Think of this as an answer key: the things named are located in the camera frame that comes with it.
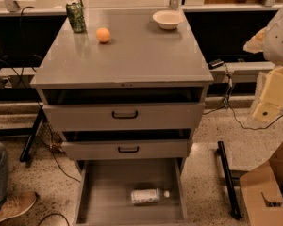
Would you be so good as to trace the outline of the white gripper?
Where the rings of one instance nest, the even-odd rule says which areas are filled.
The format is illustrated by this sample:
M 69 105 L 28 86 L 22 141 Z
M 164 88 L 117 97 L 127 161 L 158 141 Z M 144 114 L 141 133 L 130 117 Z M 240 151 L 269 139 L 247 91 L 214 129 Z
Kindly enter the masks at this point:
M 256 54 L 263 51 L 266 28 L 262 28 L 247 43 L 243 50 Z M 260 122 L 273 121 L 283 109 L 283 66 L 276 67 L 263 76 L 263 88 L 253 112 Z

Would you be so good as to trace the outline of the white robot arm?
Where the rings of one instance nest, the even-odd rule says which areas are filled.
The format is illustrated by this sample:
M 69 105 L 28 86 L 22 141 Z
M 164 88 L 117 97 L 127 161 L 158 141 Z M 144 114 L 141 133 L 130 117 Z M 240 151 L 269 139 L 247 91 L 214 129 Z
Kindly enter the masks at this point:
M 258 78 L 252 114 L 256 121 L 269 123 L 283 109 L 283 6 L 266 27 L 244 44 L 243 50 L 252 54 L 262 52 L 275 65 Z

